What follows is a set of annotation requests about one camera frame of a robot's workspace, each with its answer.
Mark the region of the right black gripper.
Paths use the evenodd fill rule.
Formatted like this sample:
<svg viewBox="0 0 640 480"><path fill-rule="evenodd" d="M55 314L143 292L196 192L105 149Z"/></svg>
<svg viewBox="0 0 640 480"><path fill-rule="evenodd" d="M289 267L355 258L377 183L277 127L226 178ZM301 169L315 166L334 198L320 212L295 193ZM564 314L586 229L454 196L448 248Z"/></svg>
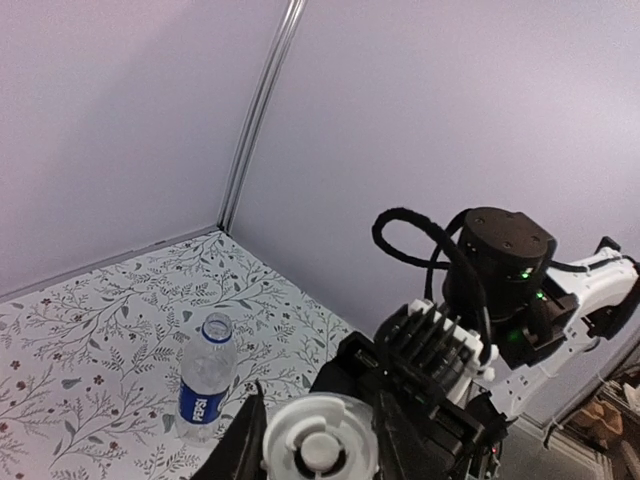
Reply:
<svg viewBox="0 0 640 480"><path fill-rule="evenodd" d="M479 395L466 406L446 387L470 361L452 340L431 339L424 370L401 356L399 343L352 333L319 371L313 393L342 394L373 409L379 479L495 479L508 423Z"/></svg>

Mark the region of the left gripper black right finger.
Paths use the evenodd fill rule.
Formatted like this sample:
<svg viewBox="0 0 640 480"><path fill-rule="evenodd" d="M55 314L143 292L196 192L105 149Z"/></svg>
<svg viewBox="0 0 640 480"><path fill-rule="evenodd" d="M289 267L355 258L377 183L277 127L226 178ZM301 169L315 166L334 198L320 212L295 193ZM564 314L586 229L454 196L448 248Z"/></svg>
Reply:
<svg viewBox="0 0 640 480"><path fill-rule="evenodd" d="M373 397L377 479L449 479L465 464L465 411L447 399Z"/></svg>

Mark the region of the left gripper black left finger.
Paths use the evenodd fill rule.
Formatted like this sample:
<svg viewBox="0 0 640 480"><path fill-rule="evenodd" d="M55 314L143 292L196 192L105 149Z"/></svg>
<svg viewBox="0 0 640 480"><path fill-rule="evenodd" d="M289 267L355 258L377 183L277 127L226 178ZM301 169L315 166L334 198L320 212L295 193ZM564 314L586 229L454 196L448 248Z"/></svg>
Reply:
<svg viewBox="0 0 640 480"><path fill-rule="evenodd" d="M258 381L256 392L247 397L225 434L193 480L266 479L262 467L262 442L267 427L264 391Z"/></svg>

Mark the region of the white sports bottle cap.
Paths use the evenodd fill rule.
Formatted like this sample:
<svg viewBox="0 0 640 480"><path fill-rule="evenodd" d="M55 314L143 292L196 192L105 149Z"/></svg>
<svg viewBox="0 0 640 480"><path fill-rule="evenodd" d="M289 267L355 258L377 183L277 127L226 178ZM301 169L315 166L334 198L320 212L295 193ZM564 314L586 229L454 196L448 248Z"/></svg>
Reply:
<svg viewBox="0 0 640 480"><path fill-rule="evenodd" d="M269 479L372 480L379 470L373 409L311 393L267 410L261 467Z"/></svg>

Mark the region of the clear plastic Pepsi bottle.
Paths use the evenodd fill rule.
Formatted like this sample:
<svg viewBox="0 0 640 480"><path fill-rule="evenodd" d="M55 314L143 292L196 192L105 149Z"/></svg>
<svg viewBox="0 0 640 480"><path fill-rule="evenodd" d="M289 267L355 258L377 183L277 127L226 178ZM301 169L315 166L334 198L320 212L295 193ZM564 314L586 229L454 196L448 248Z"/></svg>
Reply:
<svg viewBox="0 0 640 480"><path fill-rule="evenodd" d="M174 425L184 443L201 448L213 444L237 365L231 318L222 313L208 315L188 342L180 363Z"/></svg>

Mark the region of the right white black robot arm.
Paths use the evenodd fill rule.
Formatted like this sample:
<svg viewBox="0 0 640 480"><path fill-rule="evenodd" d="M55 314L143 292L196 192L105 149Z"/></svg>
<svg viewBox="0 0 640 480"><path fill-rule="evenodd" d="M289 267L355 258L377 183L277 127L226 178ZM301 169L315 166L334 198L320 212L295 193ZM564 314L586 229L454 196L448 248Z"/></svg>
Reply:
<svg viewBox="0 0 640 480"><path fill-rule="evenodd" d="M372 408L381 479L495 478L529 401L639 304L639 265L617 243L557 262L555 238L521 212L471 208L439 226L397 207L372 237L400 262L445 272L441 302L426 285L373 337L350 334L311 387Z"/></svg>

